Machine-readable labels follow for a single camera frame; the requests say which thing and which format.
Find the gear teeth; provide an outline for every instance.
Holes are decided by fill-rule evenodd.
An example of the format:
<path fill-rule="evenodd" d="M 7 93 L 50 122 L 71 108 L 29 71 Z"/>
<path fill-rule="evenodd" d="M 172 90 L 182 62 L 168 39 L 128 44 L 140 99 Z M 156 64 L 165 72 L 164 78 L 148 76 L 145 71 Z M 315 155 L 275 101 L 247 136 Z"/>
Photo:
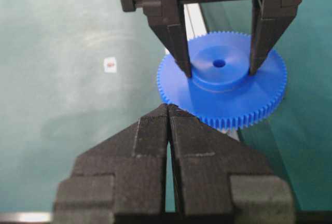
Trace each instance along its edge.
<path fill-rule="evenodd" d="M 239 36 L 247 36 L 250 37 L 250 35 L 245 34 L 245 33 L 239 33 L 239 32 L 234 32 L 234 31 L 226 31 L 226 32 L 220 32 L 220 31 L 212 31 L 209 32 L 207 35 L 219 35 L 221 33 L 227 33 L 227 34 L 232 34 L 232 35 L 239 35 Z M 200 35 L 198 37 L 192 38 L 190 39 L 188 42 L 192 42 L 194 40 L 203 38 L 206 35 Z M 262 108 L 255 110 L 251 113 L 247 113 L 244 114 L 242 116 L 237 116 L 237 117 L 233 117 L 233 118 L 208 118 L 206 116 L 197 116 L 197 118 L 205 123 L 208 124 L 209 126 L 219 129 L 219 130 L 232 130 L 232 129 L 242 129 L 245 127 L 249 127 L 253 124 L 256 124 L 260 121 L 262 121 L 263 119 L 267 118 L 270 114 L 272 114 L 274 112 L 274 110 L 278 107 L 278 105 L 280 104 L 280 102 L 282 101 L 282 98 L 285 94 L 285 88 L 286 88 L 286 84 L 287 84 L 287 70 L 286 70 L 286 65 L 283 62 L 282 58 L 280 57 L 280 55 L 275 51 L 272 50 L 271 52 L 274 53 L 274 55 L 276 55 L 279 59 L 281 59 L 282 61 L 282 68 L 284 73 L 283 76 L 283 82 L 282 85 L 280 86 L 280 88 L 278 89 L 276 95 L 273 97 L 273 99 L 268 102 L 265 106 L 263 106 Z M 157 87 L 158 87 L 158 91 L 160 93 L 160 97 L 161 100 L 164 103 L 167 104 L 172 104 L 172 101 L 167 97 L 167 95 L 165 94 L 162 85 L 161 85 L 161 81 L 160 81 L 160 73 L 162 71 L 162 68 L 164 66 L 164 62 L 165 59 L 169 56 L 166 55 L 157 70 Z"/>

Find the green table surface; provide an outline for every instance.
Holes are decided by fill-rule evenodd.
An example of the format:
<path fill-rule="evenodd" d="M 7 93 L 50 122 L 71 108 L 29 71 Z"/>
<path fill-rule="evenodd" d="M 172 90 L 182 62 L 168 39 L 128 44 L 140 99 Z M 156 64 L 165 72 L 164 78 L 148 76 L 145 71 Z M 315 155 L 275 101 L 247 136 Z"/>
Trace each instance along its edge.
<path fill-rule="evenodd" d="M 250 32 L 250 2 L 204 4 L 210 30 Z M 83 151 L 156 108 L 164 48 L 141 9 L 119 0 L 0 0 L 0 212 L 50 211 Z M 276 46 L 285 100 L 242 131 L 291 182 L 298 207 L 331 210 L 330 0 L 305 0 Z M 116 57 L 117 73 L 103 61 Z M 168 160 L 166 209 L 174 210 Z"/>

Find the plastic gear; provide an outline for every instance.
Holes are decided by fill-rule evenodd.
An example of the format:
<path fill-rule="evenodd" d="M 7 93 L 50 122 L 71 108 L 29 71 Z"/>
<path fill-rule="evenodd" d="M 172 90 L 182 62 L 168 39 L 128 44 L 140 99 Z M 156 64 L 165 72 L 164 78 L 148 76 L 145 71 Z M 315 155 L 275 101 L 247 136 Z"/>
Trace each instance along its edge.
<path fill-rule="evenodd" d="M 287 71 L 272 50 L 256 75 L 250 66 L 249 35 L 214 32 L 188 42 L 192 78 L 187 78 L 173 57 L 164 57 L 157 84 L 164 103 L 175 104 L 211 127 L 231 130 L 268 117 L 285 92 Z"/>

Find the small label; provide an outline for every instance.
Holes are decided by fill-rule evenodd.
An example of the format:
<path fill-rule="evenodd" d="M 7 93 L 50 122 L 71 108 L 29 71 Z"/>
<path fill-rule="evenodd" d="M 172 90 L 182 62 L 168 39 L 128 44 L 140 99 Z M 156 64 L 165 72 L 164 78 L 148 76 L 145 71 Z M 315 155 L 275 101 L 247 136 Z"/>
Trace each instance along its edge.
<path fill-rule="evenodd" d="M 104 59 L 105 73 L 116 73 L 116 58 L 108 57 Z"/>

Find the gear center hole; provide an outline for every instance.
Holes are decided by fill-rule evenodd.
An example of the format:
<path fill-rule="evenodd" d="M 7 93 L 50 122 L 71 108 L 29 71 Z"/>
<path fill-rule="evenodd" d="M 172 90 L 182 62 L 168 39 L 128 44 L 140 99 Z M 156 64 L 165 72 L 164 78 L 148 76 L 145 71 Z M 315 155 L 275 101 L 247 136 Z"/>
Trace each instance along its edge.
<path fill-rule="evenodd" d="M 224 60 L 218 59 L 213 62 L 213 66 L 215 67 L 224 67 L 226 62 Z"/>

